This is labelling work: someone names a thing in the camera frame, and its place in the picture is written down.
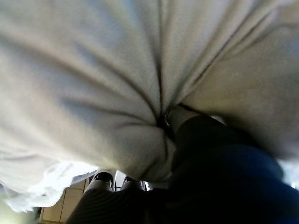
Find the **dark right robot hand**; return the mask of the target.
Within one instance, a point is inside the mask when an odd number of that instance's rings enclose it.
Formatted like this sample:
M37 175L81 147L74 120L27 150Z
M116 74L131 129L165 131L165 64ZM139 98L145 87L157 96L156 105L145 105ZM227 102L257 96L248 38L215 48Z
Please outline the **dark right robot hand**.
M177 150L165 189L126 177L93 179L69 224L296 224L299 193L280 165L244 131L177 106L166 123Z

